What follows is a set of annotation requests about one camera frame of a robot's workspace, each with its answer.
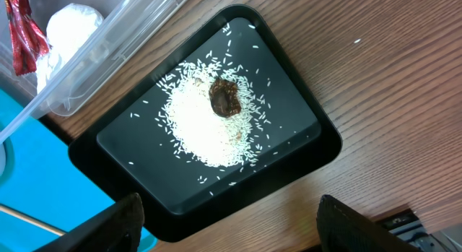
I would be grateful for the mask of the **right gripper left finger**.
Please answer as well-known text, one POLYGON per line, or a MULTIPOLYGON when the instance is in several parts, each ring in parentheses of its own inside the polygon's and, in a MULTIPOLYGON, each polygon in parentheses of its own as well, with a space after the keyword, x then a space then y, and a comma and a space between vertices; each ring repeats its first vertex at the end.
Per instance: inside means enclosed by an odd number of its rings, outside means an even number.
POLYGON ((137 251, 144 221, 140 195, 129 194, 38 251, 137 251))

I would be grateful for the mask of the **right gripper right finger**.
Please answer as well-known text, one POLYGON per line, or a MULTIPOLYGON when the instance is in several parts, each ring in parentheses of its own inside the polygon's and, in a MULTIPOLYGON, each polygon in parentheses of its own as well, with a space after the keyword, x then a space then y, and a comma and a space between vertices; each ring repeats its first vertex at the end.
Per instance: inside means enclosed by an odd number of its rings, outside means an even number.
POLYGON ((330 195, 321 197, 316 225, 323 252, 419 252, 330 195))

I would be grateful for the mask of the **wooden chopstick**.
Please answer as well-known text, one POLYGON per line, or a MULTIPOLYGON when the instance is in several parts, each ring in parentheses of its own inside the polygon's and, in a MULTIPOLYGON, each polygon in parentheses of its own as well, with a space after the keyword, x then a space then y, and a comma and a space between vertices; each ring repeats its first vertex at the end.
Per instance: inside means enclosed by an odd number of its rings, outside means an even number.
POLYGON ((13 209, 11 207, 8 207, 8 206, 5 206, 5 205, 1 205, 1 212, 5 213, 5 214, 8 214, 12 217, 15 217, 19 220, 22 220, 23 222, 26 222, 26 223, 29 223, 31 225, 34 225, 36 227, 39 227, 40 229, 42 230, 45 230, 47 232, 50 232, 50 233, 53 233, 57 236, 62 236, 62 235, 65 235, 66 232, 57 228, 57 227, 54 227, 52 225, 49 225, 48 223, 46 222, 43 222, 43 221, 40 221, 38 219, 35 219, 34 217, 31 217, 27 214, 24 214, 16 209, 13 209))

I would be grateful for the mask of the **brown food scrap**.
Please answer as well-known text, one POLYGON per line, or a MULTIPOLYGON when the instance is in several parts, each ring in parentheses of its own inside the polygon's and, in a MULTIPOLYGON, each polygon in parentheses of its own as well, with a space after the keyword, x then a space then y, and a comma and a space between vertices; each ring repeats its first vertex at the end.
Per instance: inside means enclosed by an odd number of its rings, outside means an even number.
POLYGON ((235 82, 216 77, 209 88, 212 110, 223 118, 237 115, 241 111, 237 91, 238 87, 235 82))

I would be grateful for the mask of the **white tissue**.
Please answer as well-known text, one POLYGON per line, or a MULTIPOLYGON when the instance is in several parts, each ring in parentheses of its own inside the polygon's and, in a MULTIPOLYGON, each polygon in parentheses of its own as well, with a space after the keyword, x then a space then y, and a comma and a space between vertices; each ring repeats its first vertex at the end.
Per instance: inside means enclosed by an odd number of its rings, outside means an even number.
MULTIPOLYGON (((71 60, 77 51, 86 43, 90 36, 103 23, 104 17, 96 9, 71 3, 57 11, 49 19, 46 27, 46 37, 50 50, 35 62, 37 78, 37 95, 43 91, 47 84, 71 60)), ((75 74, 86 70, 86 66, 108 56, 105 48, 94 49, 89 53, 89 59, 80 62, 75 74)), ((70 97, 69 91, 76 90, 78 86, 75 78, 65 79, 60 87, 54 91, 54 97, 70 97)))

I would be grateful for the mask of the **red snack wrapper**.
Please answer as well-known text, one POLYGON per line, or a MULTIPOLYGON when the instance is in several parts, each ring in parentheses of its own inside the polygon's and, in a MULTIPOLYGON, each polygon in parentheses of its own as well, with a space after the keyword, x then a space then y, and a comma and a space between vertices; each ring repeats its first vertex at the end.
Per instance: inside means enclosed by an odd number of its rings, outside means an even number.
POLYGON ((43 31, 32 18, 29 0, 4 0, 12 41, 13 68, 17 76, 35 72, 36 61, 49 53, 43 31))

